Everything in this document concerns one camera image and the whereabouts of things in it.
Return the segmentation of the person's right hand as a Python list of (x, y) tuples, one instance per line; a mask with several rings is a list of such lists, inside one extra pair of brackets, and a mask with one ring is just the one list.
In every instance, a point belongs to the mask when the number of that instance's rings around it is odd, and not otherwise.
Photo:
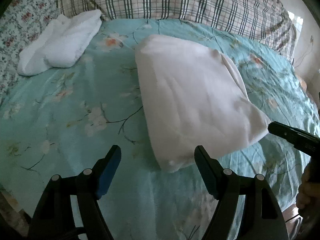
[(307, 206), (319, 207), (319, 184), (310, 182), (310, 163), (304, 169), (301, 180), (296, 196), (296, 207), (301, 210)]

